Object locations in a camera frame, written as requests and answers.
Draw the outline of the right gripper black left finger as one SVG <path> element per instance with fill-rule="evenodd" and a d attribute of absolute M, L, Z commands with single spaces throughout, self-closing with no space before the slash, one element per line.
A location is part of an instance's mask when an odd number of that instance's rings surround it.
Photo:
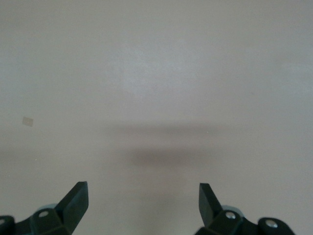
<path fill-rule="evenodd" d="M 57 204 L 41 207 L 27 219 L 16 222 L 0 217 L 2 235 L 71 235 L 89 206 L 88 183 L 78 182 Z"/>

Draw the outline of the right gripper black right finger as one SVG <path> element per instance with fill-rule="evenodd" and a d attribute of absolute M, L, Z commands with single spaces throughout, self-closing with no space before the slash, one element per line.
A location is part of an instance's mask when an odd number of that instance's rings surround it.
<path fill-rule="evenodd" d="M 263 217 L 254 224 L 236 207 L 222 206 L 208 183 L 199 185 L 199 211 L 204 226 L 197 235 L 293 235 L 282 220 Z"/>

